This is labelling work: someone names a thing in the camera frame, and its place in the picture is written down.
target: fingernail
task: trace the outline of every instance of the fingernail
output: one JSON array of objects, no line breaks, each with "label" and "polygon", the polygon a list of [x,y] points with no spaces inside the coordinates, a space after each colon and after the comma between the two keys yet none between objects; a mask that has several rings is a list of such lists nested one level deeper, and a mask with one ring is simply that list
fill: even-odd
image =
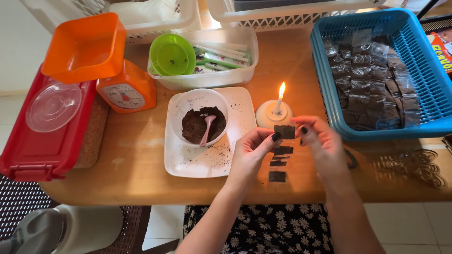
[{"label": "fingernail", "polygon": [[306,134],[306,133],[308,133],[308,129],[307,129],[306,127],[302,126],[302,127],[301,127],[301,132],[302,132],[303,134]]},{"label": "fingernail", "polygon": [[275,133],[273,133],[273,135],[272,135],[272,140],[273,140],[273,141],[276,141],[276,140],[279,139],[279,137],[281,137],[281,133],[275,132]]}]

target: white candle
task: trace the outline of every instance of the white candle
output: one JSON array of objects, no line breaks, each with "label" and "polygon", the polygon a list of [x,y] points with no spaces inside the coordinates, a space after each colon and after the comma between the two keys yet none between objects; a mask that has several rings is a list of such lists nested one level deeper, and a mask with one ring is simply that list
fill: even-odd
[{"label": "white candle", "polygon": [[279,87],[279,97],[278,97],[278,102],[276,103],[276,108],[274,110],[274,114],[278,115],[279,114],[279,109],[281,107],[281,102],[283,101],[283,94],[284,94],[284,90],[286,89],[286,84],[283,82],[281,84],[281,87]]}]

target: woman's left hand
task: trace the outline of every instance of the woman's left hand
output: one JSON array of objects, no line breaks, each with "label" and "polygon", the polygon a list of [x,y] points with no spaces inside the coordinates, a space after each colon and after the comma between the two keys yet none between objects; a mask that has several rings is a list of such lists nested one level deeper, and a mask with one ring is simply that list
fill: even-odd
[{"label": "woman's left hand", "polygon": [[235,144],[232,166],[226,183],[237,187],[249,187],[259,172],[262,160],[276,144],[280,133],[271,129],[254,128]]}]

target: pink plastic spoon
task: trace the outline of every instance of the pink plastic spoon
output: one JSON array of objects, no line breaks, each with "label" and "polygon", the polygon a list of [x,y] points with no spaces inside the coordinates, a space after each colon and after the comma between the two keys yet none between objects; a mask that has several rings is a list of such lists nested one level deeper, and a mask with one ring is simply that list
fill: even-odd
[{"label": "pink plastic spoon", "polygon": [[207,144],[207,136],[209,135],[210,125],[212,124],[213,120],[215,120],[217,116],[206,116],[204,118],[204,121],[206,121],[207,129],[206,133],[204,133],[204,136],[201,139],[201,143],[199,143],[199,147],[205,147]]}]

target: floral skirt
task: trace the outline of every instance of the floral skirt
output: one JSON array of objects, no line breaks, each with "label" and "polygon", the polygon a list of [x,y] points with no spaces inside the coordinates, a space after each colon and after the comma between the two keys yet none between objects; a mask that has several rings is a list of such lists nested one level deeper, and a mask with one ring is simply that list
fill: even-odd
[{"label": "floral skirt", "polygon": [[[184,237],[209,206],[186,206]],[[333,253],[325,204],[242,205],[221,254]]]}]

